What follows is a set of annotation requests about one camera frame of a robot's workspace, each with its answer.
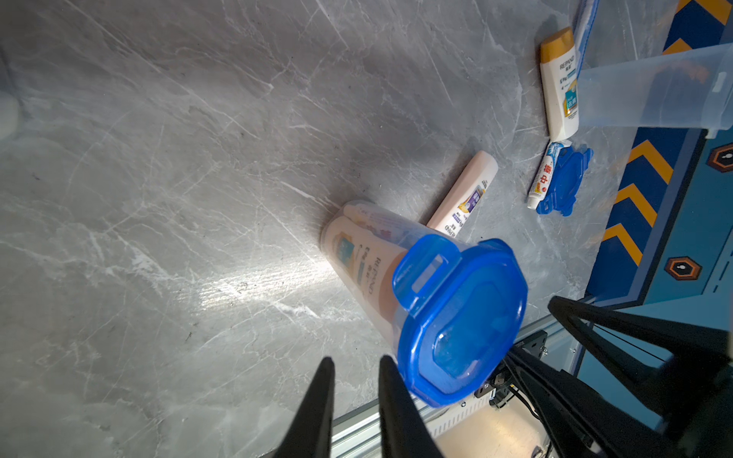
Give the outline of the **white lotion bottle horizontal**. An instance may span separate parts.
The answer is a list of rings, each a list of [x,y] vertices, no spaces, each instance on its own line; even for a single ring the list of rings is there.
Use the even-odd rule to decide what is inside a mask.
[[[487,192],[498,172],[496,159],[477,152],[438,206],[427,227],[455,238]]]

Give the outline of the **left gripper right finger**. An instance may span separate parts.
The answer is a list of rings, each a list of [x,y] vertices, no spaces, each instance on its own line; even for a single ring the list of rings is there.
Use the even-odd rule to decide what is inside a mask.
[[[443,458],[429,435],[391,356],[379,364],[378,400],[382,456]]]

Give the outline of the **white bottle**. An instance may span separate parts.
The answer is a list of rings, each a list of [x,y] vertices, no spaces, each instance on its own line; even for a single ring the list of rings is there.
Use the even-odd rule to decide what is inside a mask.
[[[580,126],[578,56],[572,29],[562,29],[542,41],[539,59],[550,139],[570,139]]]

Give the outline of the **clear cup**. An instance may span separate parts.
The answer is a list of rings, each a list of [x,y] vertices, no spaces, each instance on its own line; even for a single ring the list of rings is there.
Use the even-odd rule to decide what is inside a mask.
[[[323,253],[393,349],[404,322],[394,272],[418,240],[437,233],[365,200],[345,204],[322,232]]]
[[[732,127],[730,43],[586,69],[578,80],[584,127]]]

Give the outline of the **toothpaste tube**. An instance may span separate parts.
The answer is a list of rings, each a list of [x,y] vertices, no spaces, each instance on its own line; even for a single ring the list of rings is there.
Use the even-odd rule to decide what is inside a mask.
[[[546,147],[545,153],[542,156],[542,160],[534,175],[532,186],[527,196],[527,207],[531,210],[536,210],[540,202],[544,200],[549,190],[553,175],[555,173],[555,166],[557,166],[557,159],[559,154],[565,148],[572,145],[570,140],[551,141]]]

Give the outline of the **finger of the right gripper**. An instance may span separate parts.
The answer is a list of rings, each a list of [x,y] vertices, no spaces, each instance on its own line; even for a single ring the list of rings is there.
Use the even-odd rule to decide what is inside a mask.
[[[689,420],[732,386],[723,324],[688,312],[664,316],[561,297],[551,299],[549,310],[580,344],[576,377],[647,426]]]
[[[506,364],[529,398],[559,457],[683,457],[671,440],[606,402],[565,371],[522,348]]]

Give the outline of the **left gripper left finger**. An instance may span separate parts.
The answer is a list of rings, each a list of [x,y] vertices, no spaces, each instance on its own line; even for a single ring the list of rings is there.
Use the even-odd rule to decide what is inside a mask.
[[[330,457],[334,395],[335,364],[325,357],[275,457]]]

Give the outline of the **blue toothbrush back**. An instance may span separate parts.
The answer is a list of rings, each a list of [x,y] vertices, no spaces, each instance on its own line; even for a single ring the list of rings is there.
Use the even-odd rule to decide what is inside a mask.
[[[584,57],[586,54],[590,34],[597,17],[599,0],[581,0],[578,5],[578,13],[574,22],[574,39],[576,45],[576,61],[578,61],[578,74],[580,74]]]

